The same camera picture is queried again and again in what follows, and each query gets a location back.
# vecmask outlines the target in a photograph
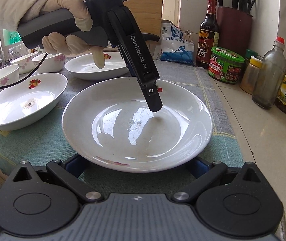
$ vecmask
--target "gloved finger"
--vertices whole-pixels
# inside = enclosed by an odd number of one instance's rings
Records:
[[[48,40],[52,47],[58,52],[65,55],[72,54],[68,49],[66,38],[62,36],[60,33],[50,33],[48,36]]]
[[[44,49],[49,54],[57,54],[58,52],[53,48],[52,44],[48,40],[48,36],[44,36],[41,40],[41,43],[44,46]]]
[[[88,51],[90,46],[83,41],[81,38],[75,35],[68,35],[66,37],[67,47],[73,54],[80,54],[85,51]]]
[[[91,46],[91,52],[95,65],[102,69],[105,66],[105,58],[103,53],[104,48],[99,46]]]
[[[83,32],[92,28],[93,21],[83,0],[47,0],[41,9],[41,14],[60,8],[66,8],[73,14],[77,27]]]

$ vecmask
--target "countertop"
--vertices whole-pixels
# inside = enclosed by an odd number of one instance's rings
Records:
[[[283,202],[286,215],[286,114],[264,110],[238,84],[213,79],[240,145],[244,161],[257,164]]]

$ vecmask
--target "maroon knife block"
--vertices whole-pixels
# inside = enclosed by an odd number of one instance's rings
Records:
[[[219,6],[217,21],[220,32],[218,46],[244,57],[251,38],[252,15],[230,7]]]

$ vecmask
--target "large white plate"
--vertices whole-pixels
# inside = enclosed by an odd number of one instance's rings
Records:
[[[66,106],[62,127],[75,151],[106,168],[154,172],[179,166],[208,144],[212,119],[188,90],[157,81],[162,109],[151,112],[135,77],[100,82]]]
[[[74,77],[89,81],[108,80],[128,72],[119,52],[104,52],[104,54],[105,67],[103,69],[96,67],[91,53],[70,60],[65,64],[65,69]]]
[[[59,102],[67,78],[58,73],[31,76],[0,92],[0,130],[26,127],[49,113]]]

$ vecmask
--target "plastic bag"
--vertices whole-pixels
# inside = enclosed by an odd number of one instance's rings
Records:
[[[183,39],[183,33],[171,23],[162,24],[161,61],[194,65],[194,44]]]

